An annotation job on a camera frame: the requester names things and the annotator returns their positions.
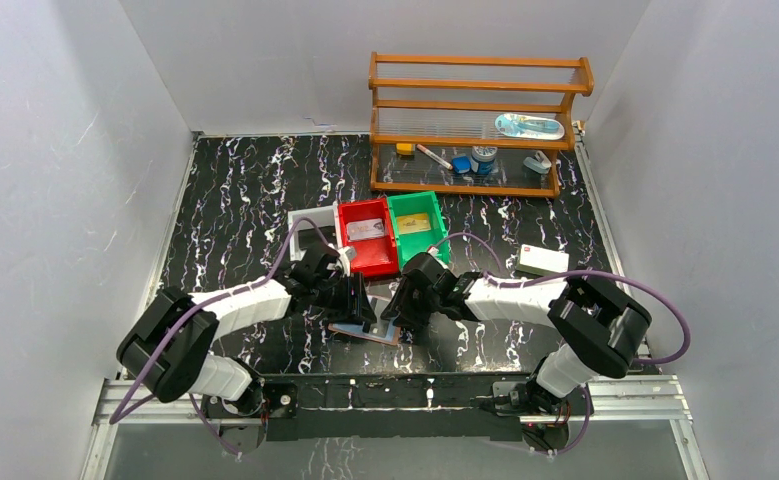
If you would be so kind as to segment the black card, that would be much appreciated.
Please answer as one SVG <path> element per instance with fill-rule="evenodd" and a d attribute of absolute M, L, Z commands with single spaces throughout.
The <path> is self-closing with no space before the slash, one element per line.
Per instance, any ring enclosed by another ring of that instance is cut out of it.
<path fill-rule="evenodd" d="M 333 226 L 322 226 L 316 232 L 311 226 L 297 233 L 298 247 L 307 250 L 315 245 L 336 244 L 336 229 Z"/>

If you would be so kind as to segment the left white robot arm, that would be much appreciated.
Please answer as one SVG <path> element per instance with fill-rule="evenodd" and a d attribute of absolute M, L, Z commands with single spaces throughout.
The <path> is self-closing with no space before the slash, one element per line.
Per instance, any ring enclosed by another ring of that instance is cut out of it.
<path fill-rule="evenodd" d="M 317 245 L 250 284 L 196 294 L 165 288 L 119 343 L 116 358 L 162 403 L 185 394 L 217 397 L 251 416 L 265 402 L 263 378 L 239 359 L 211 354 L 213 342 L 310 309 L 370 327 L 376 316 L 362 274 L 352 270 L 356 256 L 351 246 Z"/>

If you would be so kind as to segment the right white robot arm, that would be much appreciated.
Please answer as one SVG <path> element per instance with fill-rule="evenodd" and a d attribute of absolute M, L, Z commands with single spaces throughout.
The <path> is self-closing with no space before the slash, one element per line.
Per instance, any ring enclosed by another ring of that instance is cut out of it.
<path fill-rule="evenodd" d="M 555 413 L 578 386 L 598 376 L 624 377 L 651 325 L 650 313 L 607 273 L 579 270 L 533 280 L 480 271 L 452 273 L 429 253 L 401 272 L 383 320 L 410 330 L 435 314 L 454 321 L 509 320 L 555 329 L 564 342 L 547 355 L 528 383 L 530 405 Z"/>

